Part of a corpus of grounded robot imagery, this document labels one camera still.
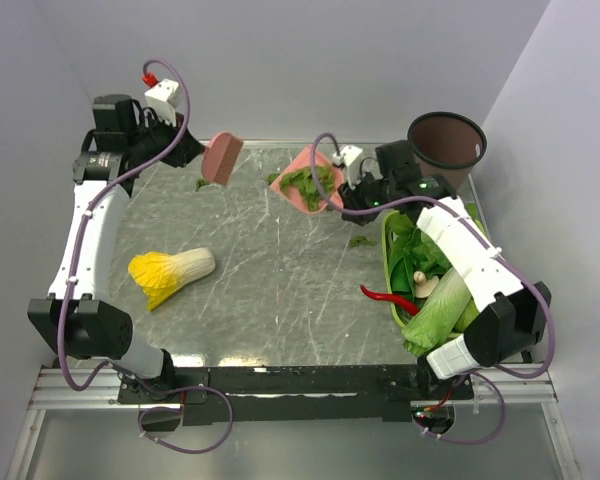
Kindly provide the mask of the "pink hand brush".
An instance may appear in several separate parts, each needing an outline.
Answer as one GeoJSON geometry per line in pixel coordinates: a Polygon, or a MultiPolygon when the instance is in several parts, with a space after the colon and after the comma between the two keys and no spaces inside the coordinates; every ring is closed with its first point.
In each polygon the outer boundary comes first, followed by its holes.
{"type": "Polygon", "coordinates": [[[216,134],[205,149],[201,174],[208,183],[226,186],[244,142],[230,132],[216,134]]]}

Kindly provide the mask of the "pink plastic dustpan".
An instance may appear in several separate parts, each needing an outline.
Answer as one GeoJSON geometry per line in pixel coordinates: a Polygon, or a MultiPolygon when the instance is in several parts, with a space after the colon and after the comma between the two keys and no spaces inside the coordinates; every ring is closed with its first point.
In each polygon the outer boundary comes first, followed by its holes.
{"type": "MultiPolygon", "coordinates": [[[[319,194],[313,180],[310,150],[310,146],[305,147],[276,178],[271,177],[269,188],[301,213],[313,215],[330,209],[330,206],[319,194]]],[[[342,207],[343,201],[338,193],[338,187],[344,182],[342,170],[321,152],[316,153],[315,168],[330,200],[342,207]]]]}

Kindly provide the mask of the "yellow white napa cabbage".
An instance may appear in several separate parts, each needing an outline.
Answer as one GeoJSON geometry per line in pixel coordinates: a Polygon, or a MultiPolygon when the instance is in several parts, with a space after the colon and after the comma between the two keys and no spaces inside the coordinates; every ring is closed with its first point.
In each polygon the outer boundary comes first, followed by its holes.
{"type": "Polygon", "coordinates": [[[146,295],[147,309],[153,311],[215,268],[213,253],[207,248],[196,248],[173,255],[155,251],[136,255],[129,262],[128,273],[146,295]]]}

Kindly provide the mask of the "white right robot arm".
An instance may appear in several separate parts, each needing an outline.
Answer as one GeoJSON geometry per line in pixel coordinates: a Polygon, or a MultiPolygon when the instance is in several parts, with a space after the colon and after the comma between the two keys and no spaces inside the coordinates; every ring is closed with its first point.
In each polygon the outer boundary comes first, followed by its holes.
{"type": "Polygon", "coordinates": [[[530,283],[479,231],[454,188],[441,175],[424,175],[407,159],[405,142],[376,151],[380,178],[363,171],[358,148],[338,148],[333,163],[346,181],[338,194],[342,217],[366,224],[386,209],[406,214],[425,238],[450,262],[453,279],[466,289],[477,317],[455,339],[424,350],[427,367],[416,375],[418,390],[439,398],[452,377],[501,361],[548,340],[546,359],[555,354],[551,293],[541,282],[530,283]]]}

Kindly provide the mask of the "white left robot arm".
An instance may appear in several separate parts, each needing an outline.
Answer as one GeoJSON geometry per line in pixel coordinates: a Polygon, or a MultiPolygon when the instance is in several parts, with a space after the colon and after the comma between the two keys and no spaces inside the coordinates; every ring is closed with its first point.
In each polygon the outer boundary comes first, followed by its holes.
{"type": "Polygon", "coordinates": [[[188,110],[168,121],[149,103],[112,94],[95,98],[92,113],[94,127],[73,163],[73,216],[63,258],[46,296],[30,301],[27,316],[73,390],[93,380],[77,382],[67,360],[97,359],[164,402],[178,387],[171,355],[136,334],[132,317],[112,304],[109,274],[135,180],[159,162],[185,167],[205,147],[188,130],[188,110]]]}

